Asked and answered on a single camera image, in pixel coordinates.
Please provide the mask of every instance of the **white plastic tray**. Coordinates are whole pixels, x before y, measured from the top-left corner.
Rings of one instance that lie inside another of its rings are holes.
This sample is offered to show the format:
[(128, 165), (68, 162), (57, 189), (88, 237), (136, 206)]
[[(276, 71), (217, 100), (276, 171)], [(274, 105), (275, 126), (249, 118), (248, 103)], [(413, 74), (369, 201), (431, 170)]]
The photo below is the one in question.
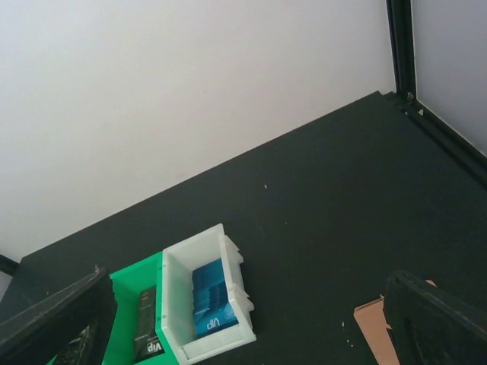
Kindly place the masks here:
[[(162, 252), (162, 319), (164, 335), (180, 364), (191, 364), (255, 341), (240, 264), (244, 261), (219, 224)], [(221, 259), (228, 300), (238, 324), (196, 339), (192, 273)]]

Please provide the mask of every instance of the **black edge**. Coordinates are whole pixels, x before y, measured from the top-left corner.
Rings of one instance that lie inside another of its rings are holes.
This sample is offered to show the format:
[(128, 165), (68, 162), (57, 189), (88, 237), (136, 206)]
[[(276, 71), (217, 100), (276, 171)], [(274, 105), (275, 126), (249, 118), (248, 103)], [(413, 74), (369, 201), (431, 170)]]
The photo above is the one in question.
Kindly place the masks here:
[(17, 267), (17, 262), (10, 260), (8, 257), (0, 255), (0, 271), (4, 272), (5, 274), (9, 274), (10, 276), (14, 276)]
[(397, 94), (412, 101), (416, 96), (416, 75), (411, 1), (387, 0), (387, 13)]
[(408, 103), (394, 93), (389, 93), (386, 98), (487, 189), (487, 157), (420, 102)]

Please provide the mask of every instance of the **green tray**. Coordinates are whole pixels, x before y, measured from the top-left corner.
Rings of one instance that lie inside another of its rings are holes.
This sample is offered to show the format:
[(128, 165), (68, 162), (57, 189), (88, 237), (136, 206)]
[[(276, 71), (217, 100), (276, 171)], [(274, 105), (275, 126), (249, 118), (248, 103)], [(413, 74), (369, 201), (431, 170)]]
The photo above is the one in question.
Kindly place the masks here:
[(137, 365), (177, 365), (161, 328), (162, 310), (162, 252), (136, 262), (110, 275), (118, 304), (112, 334), (108, 342), (103, 365), (133, 365), (134, 337), (137, 329), (138, 296), (156, 286), (155, 330), (165, 350), (164, 354), (141, 361)]

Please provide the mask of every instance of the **white backdrop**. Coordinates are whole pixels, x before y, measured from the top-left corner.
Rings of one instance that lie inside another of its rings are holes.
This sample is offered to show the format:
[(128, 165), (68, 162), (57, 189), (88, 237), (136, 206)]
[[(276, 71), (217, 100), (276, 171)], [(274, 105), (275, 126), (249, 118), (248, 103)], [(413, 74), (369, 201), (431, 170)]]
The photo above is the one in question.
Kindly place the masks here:
[(11, 281), (11, 276), (4, 274), (3, 272), (0, 271), (0, 301), (3, 298), (3, 294), (5, 294), (5, 291), (7, 290), (10, 281)]
[(20, 259), (371, 92), (384, 0), (4, 0), (0, 252)]
[(487, 153), (487, 2), (412, 1), (418, 100)]

